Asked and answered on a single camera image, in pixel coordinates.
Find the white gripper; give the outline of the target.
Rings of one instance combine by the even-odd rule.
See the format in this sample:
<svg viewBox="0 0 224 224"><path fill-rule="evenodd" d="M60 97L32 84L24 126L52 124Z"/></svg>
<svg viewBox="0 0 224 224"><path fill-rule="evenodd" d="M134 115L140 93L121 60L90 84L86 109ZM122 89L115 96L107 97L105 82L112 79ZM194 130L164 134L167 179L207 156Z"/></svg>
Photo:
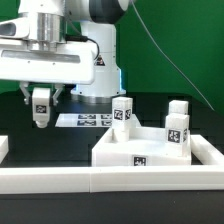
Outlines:
<svg viewBox="0 0 224 224"><path fill-rule="evenodd" d="M58 44L55 52L31 51L26 41L0 39L0 80L26 81L19 84L24 103L30 104L28 82L55 83L52 105L58 104L63 84L94 81L96 45L91 42Z"/></svg>

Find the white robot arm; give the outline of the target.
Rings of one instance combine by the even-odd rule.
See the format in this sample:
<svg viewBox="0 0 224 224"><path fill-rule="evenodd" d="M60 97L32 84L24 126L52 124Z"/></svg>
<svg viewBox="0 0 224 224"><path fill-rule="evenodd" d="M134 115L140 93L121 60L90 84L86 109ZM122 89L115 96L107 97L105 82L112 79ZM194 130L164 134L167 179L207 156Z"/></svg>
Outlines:
<svg viewBox="0 0 224 224"><path fill-rule="evenodd" d="M115 23L130 0L20 0L18 17L0 22L0 80L71 85L77 100L123 95Z"/></svg>

